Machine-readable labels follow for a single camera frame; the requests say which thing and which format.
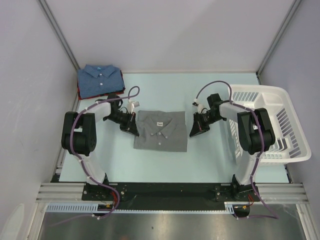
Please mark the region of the grey long sleeve shirt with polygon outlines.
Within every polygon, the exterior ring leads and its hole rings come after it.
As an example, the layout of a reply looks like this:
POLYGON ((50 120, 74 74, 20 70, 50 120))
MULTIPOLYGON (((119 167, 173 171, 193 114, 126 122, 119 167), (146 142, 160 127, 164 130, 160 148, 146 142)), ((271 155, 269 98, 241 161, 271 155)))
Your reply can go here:
POLYGON ((184 111, 140 110, 136 126, 139 136, 134 138, 134 149, 187 152, 188 137, 184 111))

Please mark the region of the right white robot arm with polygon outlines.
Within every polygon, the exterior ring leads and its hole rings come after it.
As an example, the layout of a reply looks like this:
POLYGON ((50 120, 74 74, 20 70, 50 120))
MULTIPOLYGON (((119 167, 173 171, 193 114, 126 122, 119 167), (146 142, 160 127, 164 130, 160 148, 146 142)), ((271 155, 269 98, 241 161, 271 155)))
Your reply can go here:
POLYGON ((197 108, 193 113, 193 124, 189 136, 195 137, 210 130, 210 125, 220 120, 232 120, 237 124, 239 146, 242 148, 241 161, 232 176, 227 192, 237 201, 255 195, 255 175, 260 158, 275 141, 275 133, 268 111, 265 108, 251 109, 232 100, 221 100, 215 93, 207 98, 209 108, 198 99, 192 105, 197 108))

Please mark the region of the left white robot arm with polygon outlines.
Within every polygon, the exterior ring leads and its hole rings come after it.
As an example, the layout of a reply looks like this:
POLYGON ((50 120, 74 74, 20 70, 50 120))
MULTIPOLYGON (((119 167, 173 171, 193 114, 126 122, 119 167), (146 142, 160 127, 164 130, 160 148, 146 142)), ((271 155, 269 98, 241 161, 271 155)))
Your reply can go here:
POLYGON ((86 176, 86 182, 95 185, 93 194, 100 200, 110 196, 111 188, 106 172, 101 168, 95 156, 97 146, 96 123, 110 120, 119 125, 122 132, 139 136, 134 109, 140 106, 138 101, 130 100, 122 111, 124 97, 111 94, 107 99, 98 99, 81 112, 68 111, 64 115, 61 146, 80 164, 86 176))

